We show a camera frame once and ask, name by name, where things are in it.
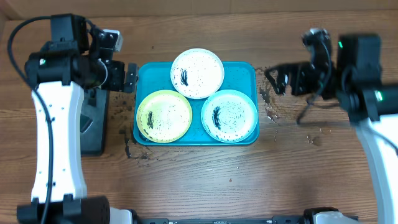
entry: teal tray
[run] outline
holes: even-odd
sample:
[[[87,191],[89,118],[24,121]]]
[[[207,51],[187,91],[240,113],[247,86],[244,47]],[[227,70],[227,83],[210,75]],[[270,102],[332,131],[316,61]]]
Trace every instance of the teal tray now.
[[[225,75],[224,82],[219,90],[238,90],[252,99],[258,110],[256,73],[247,62],[223,62]],[[146,146],[229,146],[250,145],[257,140],[260,134],[259,123],[253,133],[245,140],[236,143],[223,143],[210,137],[201,124],[200,113],[206,99],[193,100],[187,98],[192,107],[192,124],[187,133],[180,139],[170,143],[156,143],[145,138],[139,131],[135,117],[138,106],[144,98],[158,90],[173,90],[170,80],[172,62],[151,62],[139,70],[139,80],[136,90],[136,109],[134,114],[133,135],[139,144]]]

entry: yellow plate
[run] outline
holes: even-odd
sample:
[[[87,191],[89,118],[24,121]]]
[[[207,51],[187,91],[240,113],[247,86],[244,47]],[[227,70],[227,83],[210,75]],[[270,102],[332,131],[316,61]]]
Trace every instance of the yellow plate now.
[[[137,125],[149,140],[168,143],[182,137],[192,122],[192,108],[188,100],[172,90],[151,93],[137,110]]]

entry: white plate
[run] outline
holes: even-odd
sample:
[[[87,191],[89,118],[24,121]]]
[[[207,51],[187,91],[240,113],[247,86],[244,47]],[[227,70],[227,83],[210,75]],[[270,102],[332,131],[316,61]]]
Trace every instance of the white plate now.
[[[211,95],[201,109],[201,123],[216,140],[239,142],[254,131],[258,112],[253,101],[236,90],[221,90]]]
[[[174,88],[183,96],[203,99],[220,88],[224,80],[224,66],[213,52],[190,49],[174,60],[170,77]]]

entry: wooden table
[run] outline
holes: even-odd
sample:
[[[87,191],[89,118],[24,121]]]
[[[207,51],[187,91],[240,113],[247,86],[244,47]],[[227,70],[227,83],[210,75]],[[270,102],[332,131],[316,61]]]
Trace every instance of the wooden table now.
[[[398,11],[93,19],[123,34],[115,60],[138,65],[172,61],[184,50],[203,47],[224,61],[251,63],[257,89],[264,91],[269,89],[261,73],[265,67],[309,59],[300,36],[311,27],[327,28],[335,50],[339,34],[377,32],[383,41],[383,81],[398,81],[397,21]],[[2,223],[16,222],[16,206],[30,202],[36,168],[33,102],[6,55],[6,40],[18,23],[6,24],[0,53]],[[14,55],[20,66],[50,40],[49,31],[49,22],[40,21],[18,33]],[[258,92],[261,131],[253,145],[145,147],[129,141],[133,159],[126,156],[123,132],[130,138],[134,95],[111,93],[105,152],[82,159],[88,195],[105,195],[111,206],[133,208],[147,218],[260,218],[332,206],[376,223],[368,162],[355,132],[347,128],[346,113],[312,109],[305,121],[329,123],[298,127],[294,118],[305,105],[303,98],[270,91],[268,99]]]

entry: paper plate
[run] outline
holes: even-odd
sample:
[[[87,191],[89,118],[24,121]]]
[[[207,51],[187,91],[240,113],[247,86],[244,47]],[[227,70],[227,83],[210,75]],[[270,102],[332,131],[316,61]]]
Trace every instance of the paper plate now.
[[[224,80],[224,66],[213,52],[190,49],[173,62],[171,81],[174,88],[192,99],[203,99],[215,93]]]
[[[172,90],[151,93],[138,107],[136,121],[140,132],[149,140],[168,143],[182,137],[192,122],[188,100]]]
[[[221,90],[211,95],[201,109],[201,122],[216,140],[234,143],[254,131],[258,113],[253,101],[236,90]]]

